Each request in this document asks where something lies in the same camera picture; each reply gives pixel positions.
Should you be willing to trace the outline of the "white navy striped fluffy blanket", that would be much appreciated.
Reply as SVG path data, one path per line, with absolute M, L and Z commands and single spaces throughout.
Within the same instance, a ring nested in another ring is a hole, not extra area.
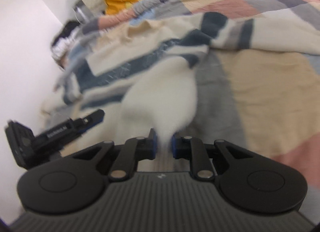
M 83 37 L 57 83 L 59 105 L 103 109 L 82 144 L 183 131 L 287 151 L 319 133 L 319 31 L 217 12 L 124 24 Z

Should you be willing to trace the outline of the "white clothes pile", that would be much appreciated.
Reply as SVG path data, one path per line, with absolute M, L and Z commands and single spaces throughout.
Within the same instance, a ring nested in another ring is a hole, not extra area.
M 69 33 L 61 33 L 56 37 L 51 45 L 51 56 L 56 64 L 62 68 L 64 68 L 63 64 L 65 61 L 65 56 L 74 43 L 75 34 L 75 30 Z

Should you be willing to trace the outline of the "black clothes pile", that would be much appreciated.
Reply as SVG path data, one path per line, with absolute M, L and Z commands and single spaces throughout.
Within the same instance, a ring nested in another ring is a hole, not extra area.
M 72 31 L 80 26 L 80 23 L 75 20 L 69 20 L 65 26 L 54 36 L 51 46 L 55 46 L 60 38 L 67 38 L 71 35 Z

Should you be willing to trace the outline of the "patchwork pastel duvet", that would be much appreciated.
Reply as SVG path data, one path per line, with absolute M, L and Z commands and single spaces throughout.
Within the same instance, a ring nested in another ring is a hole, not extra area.
M 157 132 L 224 139 L 319 187 L 319 0 L 140 0 L 84 25 L 42 112 L 105 111 L 71 151 Z

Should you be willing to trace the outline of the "grey wall socket panel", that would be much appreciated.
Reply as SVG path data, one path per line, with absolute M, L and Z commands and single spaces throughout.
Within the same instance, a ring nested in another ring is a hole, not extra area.
M 73 5 L 73 11 L 76 19 L 81 23 L 87 23 L 91 18 L 94 17 L 93 13 L 84 4 L 83 0 L 77 0 Z

